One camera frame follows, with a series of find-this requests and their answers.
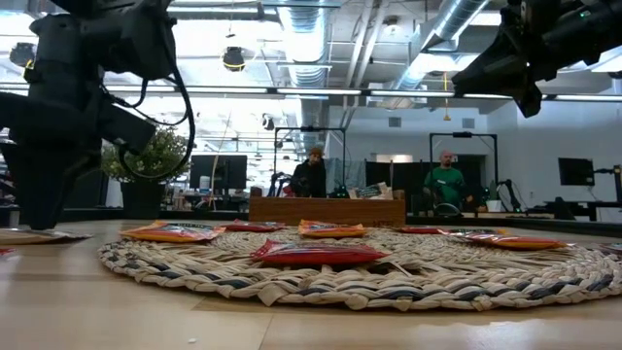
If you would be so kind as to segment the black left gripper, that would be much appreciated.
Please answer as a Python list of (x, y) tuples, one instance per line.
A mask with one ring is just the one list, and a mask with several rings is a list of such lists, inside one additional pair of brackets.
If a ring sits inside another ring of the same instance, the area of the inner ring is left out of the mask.
[(9, 129), (1, 154), (23, 219), (31, 228), (53, 228), (76, 181), (100, 167), (104, 141), (139, 154), (156, 127), (119, 107), (101, 106), (102, 74), (85, 53), (74, 17), (48, 15), (30, 29), (39, 42), (26, 71), (28, 93), (1, 93), (1, 128)]

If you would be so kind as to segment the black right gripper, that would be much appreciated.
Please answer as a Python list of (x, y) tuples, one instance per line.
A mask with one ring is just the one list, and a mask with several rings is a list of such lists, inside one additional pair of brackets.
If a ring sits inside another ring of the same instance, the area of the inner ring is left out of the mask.
[(588, 5), (582, 1), (509, 1), (492, 44), (453, 78), (456, 95), (511, 97), (524, 117), (540, 111), (536, 81), (588, 59)]

